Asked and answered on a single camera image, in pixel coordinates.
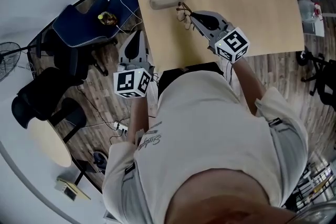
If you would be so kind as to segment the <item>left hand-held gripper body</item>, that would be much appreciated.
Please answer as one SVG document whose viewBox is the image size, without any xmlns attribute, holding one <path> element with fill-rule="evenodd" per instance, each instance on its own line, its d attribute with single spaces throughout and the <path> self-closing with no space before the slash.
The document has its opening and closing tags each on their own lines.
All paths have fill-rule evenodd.
<svg viewBox="0 0 336 224">
<path fill-rule="evenodd" d="M 146 96 L 149 83 L 153 77 L 153 66 L 148 62 L 147 53 L 145 59 L 134 59 L 130 62 L 123 59 L 117 65 L 117 71 L 113 74 L 115 94 L 126 98 L 141 98 Z"/>
</svg>

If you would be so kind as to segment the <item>white power strip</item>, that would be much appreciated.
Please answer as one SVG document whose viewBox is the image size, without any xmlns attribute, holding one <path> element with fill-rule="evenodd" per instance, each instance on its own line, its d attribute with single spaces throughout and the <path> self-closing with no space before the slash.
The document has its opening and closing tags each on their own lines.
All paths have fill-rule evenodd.
<svg viewBox="0 0 336 224">
<path fill-rule="evenodd" d="M 117 122 L 117 121 L 115 121 L 113 123 L 113 128 L 115 130 L 120 130 L 120 131 L 123 131 L 123 132 L 127 132 L 128 131 L 128 127 L 126 125 L 124 125 L 124 124 L 122 124 L 120 122 Z"/>
</svg>

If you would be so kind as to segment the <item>black floor device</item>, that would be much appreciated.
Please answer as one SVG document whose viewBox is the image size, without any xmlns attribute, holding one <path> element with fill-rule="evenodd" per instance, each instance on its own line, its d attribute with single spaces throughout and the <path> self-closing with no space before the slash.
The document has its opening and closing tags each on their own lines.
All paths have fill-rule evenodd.
<svg viewBox="0 0 336 224">
<path fill-rule="evenodd" d="M 100 173 L 105 174 L 108 158 L 101 151 L 94 151 L 94 164 L 97 166 Z"/>
</svg>

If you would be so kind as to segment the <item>person's left forearm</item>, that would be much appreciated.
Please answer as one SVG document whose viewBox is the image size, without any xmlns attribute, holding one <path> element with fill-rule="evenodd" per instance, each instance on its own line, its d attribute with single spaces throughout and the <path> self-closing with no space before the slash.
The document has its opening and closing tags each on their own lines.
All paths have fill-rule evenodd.
<svg viewBox="0 0 336 224">
<path fill-rule="evenodd" d="M 146 97 L 131 99 L 127 141 L 136 144 L 137 131 L 149 129 L 148 101 Z"/>
</svg>

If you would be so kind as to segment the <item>black standing fan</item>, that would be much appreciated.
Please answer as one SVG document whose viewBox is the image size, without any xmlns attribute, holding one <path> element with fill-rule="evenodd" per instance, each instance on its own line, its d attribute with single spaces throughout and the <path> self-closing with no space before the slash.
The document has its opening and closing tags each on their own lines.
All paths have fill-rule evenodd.
<svg viewBox="0 0 336 224">
<path fill-rule="evenodd" d="M 36 48 L 37 55 L 41 55 L 41 43 L 21 47 L 15 42 L 0 43 L 0 82 L 2 82 L 15 69 L 20 59 L 21 52 Z"/>
</svg>

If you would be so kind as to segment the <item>small beige appliance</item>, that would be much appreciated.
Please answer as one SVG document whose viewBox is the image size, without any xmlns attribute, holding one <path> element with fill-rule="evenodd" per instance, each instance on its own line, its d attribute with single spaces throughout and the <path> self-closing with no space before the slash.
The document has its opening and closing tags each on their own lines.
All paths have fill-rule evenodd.
<svg viewBox="0 0 336 224">
<path fill-rule="evenodd" d="M 75 183 L 60 177 L 56 179 L 55 189 L 63 193 L 71 201 L 75 201 L 77 198 L 91 200 L 91 198 L 75 185 Z"/>
</svg>

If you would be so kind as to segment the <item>black headrest office chair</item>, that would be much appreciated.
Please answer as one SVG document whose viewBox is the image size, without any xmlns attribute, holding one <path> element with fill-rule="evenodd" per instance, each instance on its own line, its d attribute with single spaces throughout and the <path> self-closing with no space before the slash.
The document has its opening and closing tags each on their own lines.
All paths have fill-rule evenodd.
<svg viewBox="0 0 336 224">
<path fill-rule="evenodd" d="M 63 138 L 67 143 L 79 129 L 86 126 L 85 112 L 72 98 L 65 98 L 61 109 L 58 112 L 55 110 L 61 97 L 70 87 L 82 84 L 83 80 L 60 69 L 46 68 L 32 82 L 20 89 L 12 101 L 12 114 L 25 129 L 33 118 L 49 121 L 52 126 L 62 120 L 70 121 L 74 128 Z"/>
</svg>

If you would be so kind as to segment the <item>black wheeled chair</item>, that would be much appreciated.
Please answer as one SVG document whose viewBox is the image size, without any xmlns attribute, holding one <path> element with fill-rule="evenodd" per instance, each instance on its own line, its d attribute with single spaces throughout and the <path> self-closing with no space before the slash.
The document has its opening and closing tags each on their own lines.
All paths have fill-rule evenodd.
<svg viewBox="0 0 336 224">
<path fill-rule="evenodd" d="M 300 66 L 306 66 L 309 61 L 313 63 L 315 74 L 309 78 L 302 77 L 301 81 L 315 81 L 314 88 L 309 94 L 314 96 L 317 92 L 321 102 L 336 111 L 336 60 L 326 61 L 322 53 L 315 57 L 305 47 L 303 51 L 296 51 L 296 61 Z"/>
</svg>

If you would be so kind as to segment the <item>blue office chair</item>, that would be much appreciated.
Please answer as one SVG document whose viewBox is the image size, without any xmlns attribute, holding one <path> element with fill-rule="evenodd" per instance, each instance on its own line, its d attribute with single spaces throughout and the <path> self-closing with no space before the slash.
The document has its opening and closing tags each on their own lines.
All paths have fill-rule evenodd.
<svg viewBox="0 0 336 224">
<path fill-rule="evenodd" d="M 106 77 L 108 71 L 99 66 L 92 52 L 97 45 L 110 42 L 138 8 L 138 0 L 96 0 L 86 13 L 68 5 L 45 33 L 42 45 L 52 52 L 58 69 L 84 80 L 89 66 L 94 66 Z M 114 14 L 117 24 L 102 24 L 98 19 L 102 12 Z"/>
</svg>

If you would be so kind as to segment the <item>yellow-capped drink bottle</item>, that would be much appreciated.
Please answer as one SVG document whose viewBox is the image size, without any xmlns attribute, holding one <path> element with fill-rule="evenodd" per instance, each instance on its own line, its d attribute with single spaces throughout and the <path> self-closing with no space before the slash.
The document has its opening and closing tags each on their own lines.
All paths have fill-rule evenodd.
<svg viewBox="0 0 336 224">
<path fill-rule="evenodd" d="M 98 15 L 98 19 L 102 24 L 110 26 L 115 26 L 118 22 L 116 16 L 109 12 L 102 12 L 101 14 Z"/>
</svg>

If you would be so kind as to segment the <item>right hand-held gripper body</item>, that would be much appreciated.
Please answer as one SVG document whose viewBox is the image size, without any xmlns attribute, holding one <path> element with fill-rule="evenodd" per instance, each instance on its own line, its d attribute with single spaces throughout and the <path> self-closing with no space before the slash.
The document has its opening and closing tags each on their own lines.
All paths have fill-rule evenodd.
<svg viewBox="0 0 336 224">
<path fill-rule="evenodd" d="M 214 49 L 214 54 L 235 63 L 247 53 L 249 40 L 239 27 L 235 27 L 231 31 L 220 32 L 209 45 Z"/>
</svg>

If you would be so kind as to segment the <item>dark-framed eyeglasses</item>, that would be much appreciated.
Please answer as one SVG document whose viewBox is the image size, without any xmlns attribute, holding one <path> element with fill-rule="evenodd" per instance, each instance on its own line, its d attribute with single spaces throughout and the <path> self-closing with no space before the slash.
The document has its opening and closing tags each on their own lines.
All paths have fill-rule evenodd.
<svg viewBox="0 0 336 224">
<path fill-rule="evenodd" d="M 184 24 L 186 30 L 189 30 L 192 25 L 191 15 L 193 15 L 194 13 L 184 2 L 178 3 L 176 11 L 177 20 Z"/>
</svg>

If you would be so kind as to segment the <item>person's black trousers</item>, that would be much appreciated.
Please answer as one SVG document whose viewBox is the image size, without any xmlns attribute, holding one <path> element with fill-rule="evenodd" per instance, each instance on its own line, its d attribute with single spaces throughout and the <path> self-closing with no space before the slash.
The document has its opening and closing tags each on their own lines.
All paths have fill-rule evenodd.
<svg viewBox="0 0 336 224">
<path fill-rule="evenodd" d="M 217 63 L 209 62 L 209 63 L 202 63 L 193 66 L 187 66 L 185 68 L 178 68 L 172 70 L 166 70 L 162 73 L 159 81 L 158 81 L 158 98 L 163 93 L 163 91 L 178 77 L 189 73 L 189 72 L 197 72 L 197 71 L 211 71 L 218 73 L 219 75 L 223 76 L 224 73 L 220 69 Z"/>
</svg>

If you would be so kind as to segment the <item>round wooden side table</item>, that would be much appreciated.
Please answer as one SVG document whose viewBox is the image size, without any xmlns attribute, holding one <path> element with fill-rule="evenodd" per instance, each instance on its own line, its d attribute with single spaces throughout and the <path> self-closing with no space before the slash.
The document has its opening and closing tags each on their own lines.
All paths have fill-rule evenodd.
<svg viewBox="0 0 336 224">
<path fill-rule="evenodd" d="M 71 154 L 56 128 L 49 121 L 33 118 L 29 121 L 27 130 L 39 148 L 56 164 L 70 167 Z"/>
</svg>

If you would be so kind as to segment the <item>person's right forearm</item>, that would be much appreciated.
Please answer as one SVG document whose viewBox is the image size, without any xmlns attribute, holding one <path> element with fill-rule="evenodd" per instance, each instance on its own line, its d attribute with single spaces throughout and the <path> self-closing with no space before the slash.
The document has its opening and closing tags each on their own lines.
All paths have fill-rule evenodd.
<svg viewBox="0 0 336 224">
<path fill-rule="evenodd" d="M 261 100 L 266 89 L 257 78 L 252 68 L 244 58 L 233 63 L 233 70 L 238 78 L 246 103 L 253 115 L 257 114 L 256 100 Z"/>
</svg>

